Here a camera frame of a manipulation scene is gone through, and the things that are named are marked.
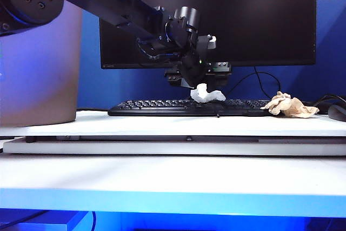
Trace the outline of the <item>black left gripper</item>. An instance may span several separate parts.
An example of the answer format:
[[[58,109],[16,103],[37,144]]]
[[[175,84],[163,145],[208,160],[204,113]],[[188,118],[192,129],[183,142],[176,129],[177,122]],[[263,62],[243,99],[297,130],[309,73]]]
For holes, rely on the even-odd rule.
[[[232,74],[227,61],[213,61],[210,51],[186,56],[165,71],[164,76],[173,87],[195,89],[191,85],[207,84],[207,91],[221,90]]]

